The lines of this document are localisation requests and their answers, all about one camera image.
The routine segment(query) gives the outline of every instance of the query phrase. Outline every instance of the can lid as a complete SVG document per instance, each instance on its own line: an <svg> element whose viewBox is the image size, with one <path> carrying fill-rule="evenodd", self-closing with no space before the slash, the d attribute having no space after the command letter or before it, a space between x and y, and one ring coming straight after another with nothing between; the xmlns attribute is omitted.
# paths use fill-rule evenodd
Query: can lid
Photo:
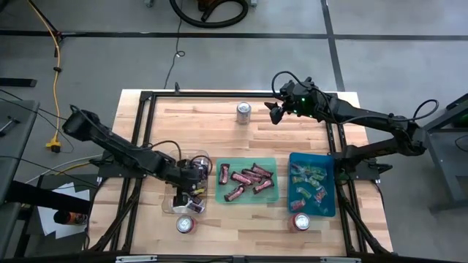
<svg viewBox="0 0 468 263"><path fill-rule="evenodd" d="M192 219L189 216L181 216L177 219L177 230L180 232L188 232L193 226Z"/></svg>
<svg viewBox="0 0 468 263"><path fill-rule="evenodd" d="M250 110L250 105L247 102L241 102L239 103L237 108L239 109L240 112L247 113Z"/></svg>
<svg viewBox="0 0 468 263"><path fill-rule="evenodd" d="M295 226L299 230L307 230L309 228L309 224L310 219L306 214L300 213L295 217Z"/></svg>

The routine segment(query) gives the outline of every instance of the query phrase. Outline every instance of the green tray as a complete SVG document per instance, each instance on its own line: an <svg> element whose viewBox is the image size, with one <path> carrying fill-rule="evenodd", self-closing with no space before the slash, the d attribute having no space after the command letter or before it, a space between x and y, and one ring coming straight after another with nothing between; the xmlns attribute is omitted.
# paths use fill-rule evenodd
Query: green tray
<svg viewBox="0 0 468 263"><path fill-rule="evenodd" d="M239 185L238 182L235 182L230 179L231 174L236 172L241 172L242 169L251 169L253 163L258 164L262 168L273 172L273 182L274 187L267 188L261 191L259 194L254 194L253 187L258 186L258 183L255 183L254 186L248 186L246 191L237 199L234 199L232 202L226 202L224 200L224 195L231 192L235 187ZM221 164L229 164L229 177L225 185L220 185L219 182L219 171ZM222 204L258 204L258 203L271 203L276 202L279 199L278 193L278 180L276 178L276 159L275 158L220 158L216 161L216 201Z"/></svg>

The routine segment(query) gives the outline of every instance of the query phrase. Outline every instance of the white paper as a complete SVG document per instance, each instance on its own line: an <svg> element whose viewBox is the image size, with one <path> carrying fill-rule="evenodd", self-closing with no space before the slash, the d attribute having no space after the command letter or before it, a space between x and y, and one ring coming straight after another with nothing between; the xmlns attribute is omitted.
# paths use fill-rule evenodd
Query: white paper
<svg viewBox="0 0 468 263"><path fill-rule="evenodd" d="M66 194L71 197L77 197L80 199L84 199L89 201L89 190L75 192L75 187L73 183L67 183L56 190L53 190L56 193ZM46 207L38 207L39 216L41 219L42 230L44 231L44 235L49 235L52 232L56 233L56 239L67 237L70 235L74 235L80 232L83 232L86 228L86 225L82 226L69 226L63 224L57 224L53 220L53 215L57 212L57 210L46 208Z"/></svg>

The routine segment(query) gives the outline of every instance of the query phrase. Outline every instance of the clear plastic container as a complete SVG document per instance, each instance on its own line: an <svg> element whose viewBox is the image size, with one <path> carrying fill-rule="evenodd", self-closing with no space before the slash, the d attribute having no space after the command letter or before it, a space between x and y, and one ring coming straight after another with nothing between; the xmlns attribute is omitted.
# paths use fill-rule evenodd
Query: clear plastic container
<svg viewBox="0 0 468 263"><path fill-rule="evenodd" d="M178 161L179 156L178 156L178 150L172 150L169 153L169 156L173 157L175 160ZM190 201L190 195L189 193L183 193L184 199L187 200L187 204L185 206L179 205L179 206L174 206L174 197L177 194L177 188L170 185L166 184L165 187L165 195L164 195L164 200L162 201L162 210L165 213L172 213L172 214L198 214L198 213L203 213L206 209L206 197L208 195L208 174L210 170L212 169L212 163L208 160L209 156L208 153L204 150L183 150L182 151L182 160L187 159L189 160L188 165L190 165L190 162L192 161L192 165L195 165L196 167L200 168L198 164L203 164L206 165L208 170L206 172L206 177L204 180L201 180L198 183L197 189L204 188L205 191L201 194L198 194L196 197L201 199L200 204L198 205L199 207L202 207L203 209L200 212L197 212L190 207L189 203L192 202Z"/></svg>

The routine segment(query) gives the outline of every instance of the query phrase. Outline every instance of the black cable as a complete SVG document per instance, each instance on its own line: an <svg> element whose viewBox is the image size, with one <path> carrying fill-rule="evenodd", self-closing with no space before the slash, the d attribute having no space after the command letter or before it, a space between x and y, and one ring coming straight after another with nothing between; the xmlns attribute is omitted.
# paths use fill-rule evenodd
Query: black cable
<svg viewBox="0 0 468 263"><path fill-rule="evenodd" d="M89 249L89 243L91 242L91 238L89 237L89 219L91 218L91 211L93 210L93 206L94 206L94 200L96 199L96 195L97 193L99 192L99 190L101 189L101 187L104 185L105 181L107 180L107 178L102 178L101 180L101 183L96 187L96 191L94 192L93 194L93 197L90 198L90 206L89 206L89 212L88 212L88 220L86 222L86 228L85 228L85 235L86 235L86 238L85 238L85 250L88 250Z"/></svg>
<svg viewBox="0 0 468 263"><path fill-rule="evenodd" d="M56 170L56 169L51 169L51 168L46 167L46 166L44 166L44 165L35 163L35 162L33 162L33 161L28 161L28 160L23 159L23 158L18 158L18 157L14 157L14 156L0 156L0 158L17 159L17 160L19 160L19 161L25 161L25 162L27 162L27 163L36 165L36 166L41 167L41 168L44 168L44 169L49 169L50 171L60 172L60 171L58 171L58 170ZM62 172L62 174L66 175L66 176L68 176L68 177L70 177L70 178L73 178L73 179L75 179L75 180L79 180L79 181L82 182L82 183L86 183L86 184L89 185L89 187L96 188L96 186L94 186L93 184L91 184L91 183L89 183L89 182L86 182L85 180L81 180L80 178L76 178L76 177L71 176L71 175L69 175L69 174L67 174L67 173L65 173L65 172Z"/></svg>
<svg viewBox="0 0 468 263"><path fill-rule="evenodd" d="M228 19L226 21L222 22L206 22L210 14L214 11L215 8L217 8L220 4L223 4L227 1L233 1L235 3L238 3L242 6L242 11L239 15L237 15L235 18ZM203 16L201 18L202 21L197 21L195 19L192 19L185 15L181 8L177 6L176 0L169 0L170 6L173 8L174 12L179 16L183 21L186 23L196 26L199 28L224 28L226 26L231 26L236 23L241 22L249 12L249 4L245 0L214 0L210 3L206 11L203 13Z"/></svg>
<svg viewBox="0 0 468 263"><path fill-rule="evenodd" d="M184 0L181 0L181 10L182 10L183 5L184 5ZM173 67L174 67L174 65L176 64L176 57L177 57L177 58L181 58L181 57L185 56L185 51L179 50L179 49L178 49L178 41L179 41L179 39L180 39L179 34L180 34L180 32L181 32L181 26L182 26L182 18L180 18L180 19L179 19L179 22L178 22L177 40L176 40L176 42L175 42L175 46L176 46L176 47L175 47L175 54L174 54L174 56L173 56L173 63L172 63L172 65L170 65L169 72L167 73L166 81L165 81L165 83L164 83L164 88L163 88L163 89L166 89L166 87L167 87L167 81L169 80L170 73L172 72Z"/></svg>
<svg viewBox="0 0 468 263"><path fill-rule="evenodd" d="M428 104L429 102L433 102L436 104L436 106L434 107L434 109L432 109L429 113L425 114L425 115L422 115L420 117L416 117L416 115L418 115L419 113L419 110L426 104ZM439 108L439 101L437 101L436 99L428 99L426 100L425 102L421 103L418 108L416 108L416 111L415 111L415 114L412 115L412 118L409 119L409 120L405 120L405 121L417 121L417 120L420 120L422 118L425 118L425 117L428 117L430 115L432 115L433 113L436 112L436 110Z"/></svg>
<svg viewBox="0 0 468 263"><path fill-rule="evenodd" d="M178 150L178 160L179 160L179 161L182 160L182 150L181 150L181 146L179 146L179 144L178 144L177 142L173 141L173 140L164 140L164 141L155 143L155 144L153 144L153 145L150 147L150 149L155 148L156 146L161 145L161 144L163 144L163 143L172 143L172 144L174 144L174 145L177 147L177 150Z"/></svg>
<svg viewBox="0 0 468 263"><path fill-rule="evenodd" d="M209 162L210 162L210 171L208 172L208 174L210 175L211 174L211 171L213 170L213 162L211 161L210 157L208 156L204 156L204 155L199 155L199 156L195 156L194 158L192 158L192 160L190 160L190 165L192 165L193 161L196 159L196 158L206 158Z"/></svg>
<svg viewBox="0 0 468 263"><path fill-rule="evenodd" d="M458 144L458 141L461 140L461 139L463 139L463 138L465 138L465 137L468 137L468 134L458 137L458 138L455 140L455 146L456 146L458 149L462 150L463 152L468 153L468 149L463 149L463 148Z"/></svg>
<svg viewBox="0 0 468 263"><path fill-rule="evenodd" d="M4 90L2 90L2 89L0 89L0 91L3 92L3 93L5 93L5 94L8 94L8 95L10 95L10 96L12 96L12 97L14 97L14 98L16 98L17 100L23 101L22 98L20 98L19 96L14 95L14 94L11 94L11 93L8 92L8 91L4 91ZM55 114L53 114L53 113L51 113L51 112L48 112L47 110L44 110L44 109L42 109L42 108L39 108L39 110L42 111L42 112L44 112L44 113L47 113L48 115L52 115L52 116L55 117L55 118L60 118L61 120L64 120L64 121L67 120L66 118L58 117L57 115L55 115Z"/></svg>
<svg viewBox="0 0 468 263"><path fill-rule="evenodd" d="M382 190L380 189L379 184L375 180L371 180L371 183L373 183L375 185L375 187L377 188L377 191L380 194L380 199L382 200L383 209L385 210L385 202L383 200L383 194L382 194Z"/></svg>
<svg viewBox="0 0 468 263"><path fill-rule="evenodd" d="M422 115L422 116L419 116L419 117L416 117L416 115L418 114L419 110L426 104L428 104L429 102L434 102L435 103L435 106L434 108L427 114L425 115ZM409 118L409 119L403 119L403 120L397 120L397 119L391 119L391 121L395 121L395 122L405 122L405 121L417 121L417 120L420 120L420 119L423 119L423 118L426 118L426 117L429 117L430 115L432 115L433 113L436 112L436 110L439 108L439 102L436 100L436 99L428 99L426 100L425 102L419 104L418 108L416 109L415 113L413 114L412 118ZM345 123L349 123L349 122L352 122L352 121L356 121L358 119L362 119L362 118L381 118L383 120L390 120L390 117L389 118L383 118L383 117L379 117L379 116L358 116L358 117L354 117L354 118L351 118L349 120L346 120L346 121L343 121L342 123L340 124L345 124Z"/></svg>
<svg viewBox="0 0 468 263"><path fill-rule="evenodd" d="M47 121L55 130L57 130L57 131L59 132L59 134L60 134L60 135L68 142L68 144L70 144L70 146L72 147L72 150L67 151L67 152L62 151L62 153L72 153L72 152L75 150L75 146L73 146L72 142L70 142L70 140L68 140L68 138L65 137L65 135L60 131L60 129L57 128L57 126L55 126L53 123L51 123L44 115L40 114L40 113L37 112L37 111L28 109L27 107L24 107L23 105L19 105L18 103L14 103L14 102L12 102L12 101L9 101L9 100L3 99L3 98L0 98L0 99L1 99L2 101L4 101L4 102L8 102L8 103L14 104L14 105L16 105L16 106L18 106L18 107L21 107L21 108L23 108L24 110L28 110L28 111L30 111L30 112L32 112L32 113L36 113L36 114L38 114L40 117L42 117L45 121Z"/></svg>
<svg viewBox="0 0 468 263"><path fill-rule="evenodd" d="M11 93L8 92L8 91L4 91L4 90L2 90L2 89L0 89L0 91L3 92L3 93L5 93L5 94L7 94L7 95L12 96L13 98L15 98L15 99L17 99L17 100L23 100L23 99L20 98L19 96L16 96L16 95L14 95L14 94L11 94Z"/></svg>

